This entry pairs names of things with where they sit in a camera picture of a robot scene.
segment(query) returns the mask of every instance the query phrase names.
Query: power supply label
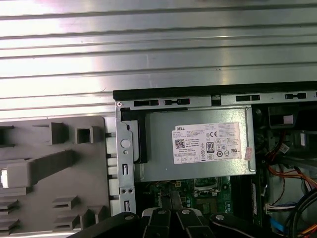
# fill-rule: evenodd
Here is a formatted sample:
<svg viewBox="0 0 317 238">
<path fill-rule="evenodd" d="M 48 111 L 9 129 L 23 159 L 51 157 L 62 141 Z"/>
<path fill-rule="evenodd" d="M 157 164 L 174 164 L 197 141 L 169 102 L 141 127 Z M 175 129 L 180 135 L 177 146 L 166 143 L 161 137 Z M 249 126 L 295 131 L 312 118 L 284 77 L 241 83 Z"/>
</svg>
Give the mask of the power supply label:
<svg viewBox="0 0 317 238">
<path fill-rule="evenodd" d="M 242 158 L 238 122 L 178 125 L 172 140 L 175 164 Z"/>
</svg>

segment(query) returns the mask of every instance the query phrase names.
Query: green circuit board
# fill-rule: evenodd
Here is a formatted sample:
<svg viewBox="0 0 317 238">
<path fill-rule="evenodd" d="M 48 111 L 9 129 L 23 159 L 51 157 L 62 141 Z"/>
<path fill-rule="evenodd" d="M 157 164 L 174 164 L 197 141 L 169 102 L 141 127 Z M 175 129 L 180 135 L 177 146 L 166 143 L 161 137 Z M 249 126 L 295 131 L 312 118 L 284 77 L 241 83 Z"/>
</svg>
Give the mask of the green circuit board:
<svg viewBox="0 0 317 238">
<path fill-rule="evenodd" d="M 147 185 L 145 193 L 154 196 L 160 206 L 160 195 L 170 190 L 179 191 L 183 207 L 199 209 L 206 217 L 215 212 L 232 214 L 230 177 L 157 181 Z"/>
</svg>

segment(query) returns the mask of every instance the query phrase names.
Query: motherboard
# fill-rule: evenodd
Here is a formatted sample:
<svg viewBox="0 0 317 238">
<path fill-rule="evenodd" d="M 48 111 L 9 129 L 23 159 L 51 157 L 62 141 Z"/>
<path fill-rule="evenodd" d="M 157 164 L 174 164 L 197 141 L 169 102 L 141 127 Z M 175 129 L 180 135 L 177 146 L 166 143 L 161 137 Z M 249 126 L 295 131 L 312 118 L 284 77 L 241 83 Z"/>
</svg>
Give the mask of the motherboard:
<svg viewBox="0 0 317 238">
<path fill-rule="evenodd" d="M 143 190 L 137 197 L 143 205 L 160 207 L 163 194 L 178 191 L 183 207 L 196 208 L 205 217 L 215 212 L 233 213 L 230 177 L 156 181 L 136 186 L 136 189 L 137 194 L 138 190 Z"/>
</svg>

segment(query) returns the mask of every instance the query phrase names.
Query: corrugated metal surface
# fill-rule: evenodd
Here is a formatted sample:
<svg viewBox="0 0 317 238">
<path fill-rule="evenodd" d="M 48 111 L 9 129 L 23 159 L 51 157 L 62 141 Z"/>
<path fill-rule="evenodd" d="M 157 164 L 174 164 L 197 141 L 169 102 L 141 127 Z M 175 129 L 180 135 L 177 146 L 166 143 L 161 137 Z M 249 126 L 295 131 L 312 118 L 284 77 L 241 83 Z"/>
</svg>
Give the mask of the corrugated metal surface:
<svg viewBox="0 0 317 238">
<path fill-rule="evenodd" d="M 2 0 L 0 118 L 111 113 L 117 89 L 315 80 L 316 11 L 317 0 Z"/>
</svg>

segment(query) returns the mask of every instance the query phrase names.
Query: qr code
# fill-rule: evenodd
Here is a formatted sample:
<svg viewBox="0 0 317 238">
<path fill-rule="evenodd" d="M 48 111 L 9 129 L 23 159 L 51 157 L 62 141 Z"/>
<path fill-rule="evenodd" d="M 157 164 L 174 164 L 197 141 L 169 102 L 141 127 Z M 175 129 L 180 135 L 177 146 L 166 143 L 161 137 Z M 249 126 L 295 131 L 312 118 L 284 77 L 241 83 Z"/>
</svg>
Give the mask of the qr code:
<svg viewBox="0 0 317 238">
<path fill-rule="evenodd" d="M 184 149 L 185 148 L 185 140 L 175 140 L 176 149 Z"/>
</svg>

